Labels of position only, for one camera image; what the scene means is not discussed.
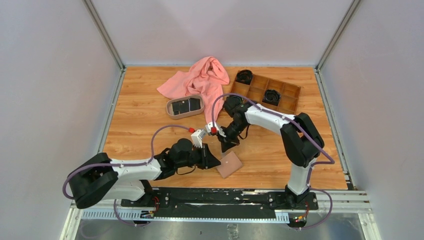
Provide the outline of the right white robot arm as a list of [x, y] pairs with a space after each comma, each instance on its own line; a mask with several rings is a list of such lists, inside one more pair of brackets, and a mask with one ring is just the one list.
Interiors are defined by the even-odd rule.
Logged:
[[218, 139], [222, 152], [238, 146], [241, 133], [251, 125], [262, 127], [281, 136], [286, 156], [291, 161], [290, 178], [285, 186], [285, 201], [292, 209], [298, 209], [310, 192], [310, 178], [317, 158], [324, 154], [324, 140], [306, 113], [284, 114], [266, 108], [241, 95], [232, 94], [224, 101], [223, 108], [232, 118], [227, 127], [220, 127]]

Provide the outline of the beige oval card tray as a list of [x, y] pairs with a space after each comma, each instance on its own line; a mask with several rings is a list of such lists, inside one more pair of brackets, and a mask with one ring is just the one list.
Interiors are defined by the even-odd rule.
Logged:
[[165, 106], [165, 112], [173, 119], [183, 119], [204, 112], [205, 103], [201, 95], [194, 94], [169, 100]]

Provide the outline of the pink card holder wallet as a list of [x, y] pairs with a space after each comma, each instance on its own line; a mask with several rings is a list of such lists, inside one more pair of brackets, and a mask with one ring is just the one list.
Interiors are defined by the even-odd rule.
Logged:
[[234, 151], [230, 151], [221, 158], [220, 165], [218, 165], [216, 169], [221, 177], [226, 179], [242, 167], [243, 163], [241, 160], [237, 157]]

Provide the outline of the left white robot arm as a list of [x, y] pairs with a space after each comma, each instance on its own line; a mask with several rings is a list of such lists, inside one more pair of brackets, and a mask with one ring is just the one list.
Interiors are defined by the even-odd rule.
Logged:
[[149, 181], [169, 178], [184, 167], [208, 170], [220, 165], [206, 143], [197, 147], [189, 139], [181, 138], [151, 159], [119, 160], [105, 152], [98, 153], [70, 173], [65, 186], [70, 188], [78, 209], [115, 199], [135, 201], [146, 207], [153, 201]]

